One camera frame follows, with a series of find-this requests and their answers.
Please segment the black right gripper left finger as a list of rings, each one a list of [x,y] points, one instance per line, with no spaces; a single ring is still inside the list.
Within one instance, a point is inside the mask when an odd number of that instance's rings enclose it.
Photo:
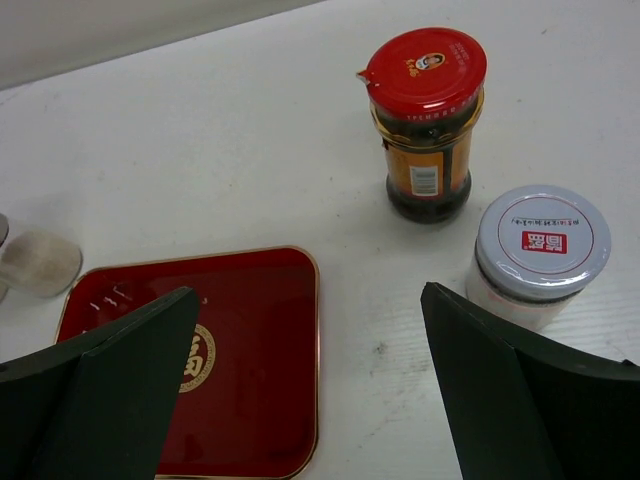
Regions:
[[[154,478],[198,313],[181,287],[3,363],[2,478]]]

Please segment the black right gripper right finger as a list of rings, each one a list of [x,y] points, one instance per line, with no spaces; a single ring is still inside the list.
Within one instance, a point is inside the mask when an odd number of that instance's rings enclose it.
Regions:
[[[421,307],[464,478],[638,478],[638,365],[553,341],[439,283]]]

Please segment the clear-cap white shaker bottle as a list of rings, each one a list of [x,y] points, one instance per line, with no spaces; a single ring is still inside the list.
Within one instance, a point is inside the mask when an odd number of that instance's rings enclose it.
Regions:
[[[82,251],[74,242],[1,214],[2,285],[52,298],[75,281],[82,263]]]

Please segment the white-lid white jar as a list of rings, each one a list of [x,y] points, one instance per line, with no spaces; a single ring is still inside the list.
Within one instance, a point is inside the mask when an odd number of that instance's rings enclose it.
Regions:
[[[602,272],[611,245],[605,218],[581,195],[551,185],[512,189],[480,220],[466,297],[539,330]]]

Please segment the red-lid chili sauce jar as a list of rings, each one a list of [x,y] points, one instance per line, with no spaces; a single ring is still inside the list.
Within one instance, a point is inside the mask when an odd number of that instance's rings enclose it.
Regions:
[[[382,140],[387,196],[401,216],[435,224],[467,202],[487,66],[470,35],[427,27],[387,41],[358,73]]]

